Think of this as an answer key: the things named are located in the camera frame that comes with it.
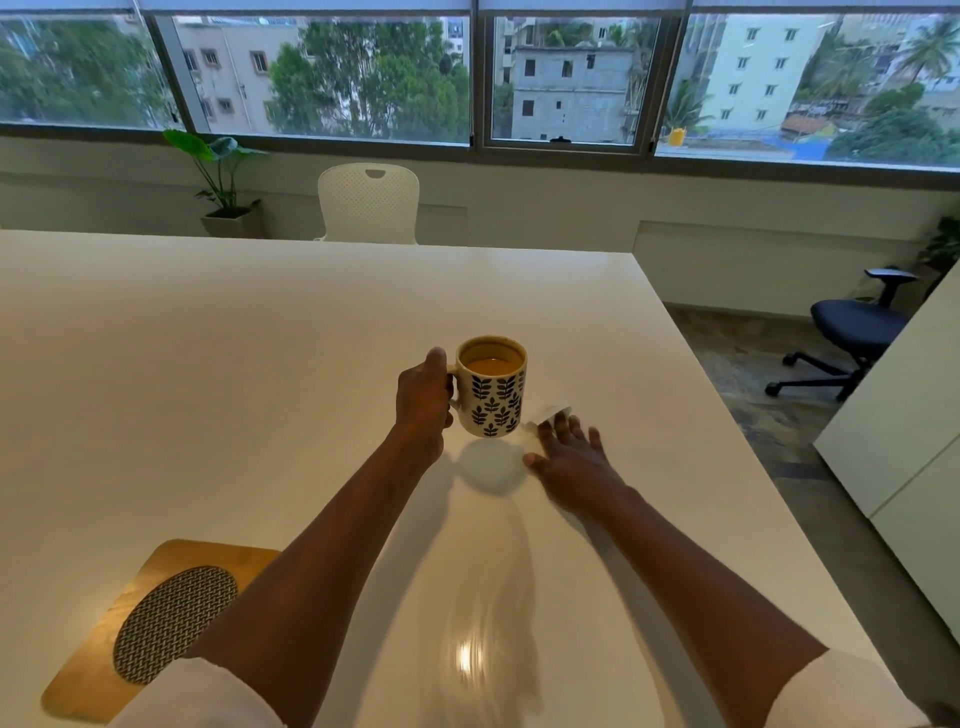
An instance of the floor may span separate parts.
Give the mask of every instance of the floor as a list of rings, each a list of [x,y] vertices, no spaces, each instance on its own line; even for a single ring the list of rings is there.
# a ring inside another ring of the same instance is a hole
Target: floor
[[[769,381],[822,375],[803,362],[784,367],[787,352],[841,366],[846,355],[809,322],[669,310],[903,691],[960,710],[960,646],[812,445],[838,390],[763,393]]]

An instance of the white wall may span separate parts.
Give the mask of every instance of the white wall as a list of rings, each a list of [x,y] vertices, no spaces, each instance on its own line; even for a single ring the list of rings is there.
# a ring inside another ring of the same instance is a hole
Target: white wall
[[[271,155],[243,188],[274,237],[324,233],[318,175],[343,158]],[[908,263],[947,192],[403,162],[420,177],[422,244],[633,251],[669,302],[805,315],[861,270]],[[162,146],[0,138],[0,226],[204,234],[199,175]]]

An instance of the building window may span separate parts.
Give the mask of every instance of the building window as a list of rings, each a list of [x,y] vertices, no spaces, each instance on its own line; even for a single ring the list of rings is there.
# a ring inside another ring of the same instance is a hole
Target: building window
[[[253,63],[253,70],[257,73],[268,73],[267,54],[263,51],[250,51],[250,60]]]

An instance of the right hand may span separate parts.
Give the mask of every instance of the right hand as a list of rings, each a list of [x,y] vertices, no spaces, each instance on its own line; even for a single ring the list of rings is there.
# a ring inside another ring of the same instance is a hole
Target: right hand
[[[563,412],[553,424],[537,428],[546,457],[528,452],[523,464],[536,475],[547,494],[563,508],[579,516],[599,520],[630,487],[607,461],[596,427],[580,427],[580,418]]]

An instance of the perforated chair back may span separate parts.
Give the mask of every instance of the perforated chair back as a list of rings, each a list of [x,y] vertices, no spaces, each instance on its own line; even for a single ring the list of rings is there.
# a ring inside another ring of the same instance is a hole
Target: perforated chair back
[[[330,167],[317,180],[323,240],[416,245],[420,180],[396,164]]]

